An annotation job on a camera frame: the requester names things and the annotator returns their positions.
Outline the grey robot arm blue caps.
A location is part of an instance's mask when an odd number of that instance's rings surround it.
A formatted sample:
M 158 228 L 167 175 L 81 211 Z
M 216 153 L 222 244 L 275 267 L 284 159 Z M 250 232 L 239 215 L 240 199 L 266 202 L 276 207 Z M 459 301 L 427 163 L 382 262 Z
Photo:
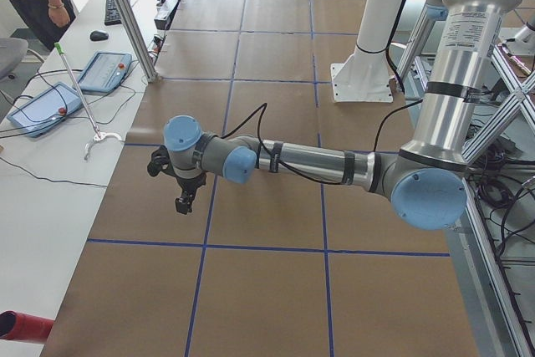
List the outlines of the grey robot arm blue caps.
M 180 115 L 168 121 L 157 151 L 181 195 L 176 210 L 187 214 L 207 174 L 244 183 L 256 169 L 288 172 L 331 186 L 358 186 L 386 198 L 413 227 L 453 225 L 467 203 L 461 178 L 469 166 L 462 154 L 473 111 L 483 93 L 483 76 L 502 20 L 522 0 L 426 0 L 404 59 L 393 66 L 389 48 L 405 0 L 367 0 L 353 53 L 330 67 L 331 106 L 318 115 L 322 148 L 267 140 L 232 131 L 205 132 Z M 431 76 L 419 100 L 414 130 L 400 127 L 386 150 L 378 139 L 394 114 L 390 73 L 403 76 L 435 21 L 443 28 Z

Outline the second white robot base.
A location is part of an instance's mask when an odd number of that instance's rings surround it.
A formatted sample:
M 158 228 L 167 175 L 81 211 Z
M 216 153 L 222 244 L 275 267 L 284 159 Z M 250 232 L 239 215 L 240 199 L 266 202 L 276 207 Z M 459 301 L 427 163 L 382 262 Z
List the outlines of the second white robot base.
M 501 28 L 497 45 L 507 54 L 534 55 L 534 14 L 520 28 Z

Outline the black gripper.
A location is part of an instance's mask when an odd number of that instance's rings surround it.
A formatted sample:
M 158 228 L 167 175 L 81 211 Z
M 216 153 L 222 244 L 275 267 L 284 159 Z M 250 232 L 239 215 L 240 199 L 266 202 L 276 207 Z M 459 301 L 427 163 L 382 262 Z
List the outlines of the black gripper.
M 202 172 L 192 178 L 179 176 L 175 172 L 173 175 L 181 188 L 180 198 L 175 199 L 176 210 L 182 214 L 191 213 L 197 190 L 206 184 L 206 173 Z

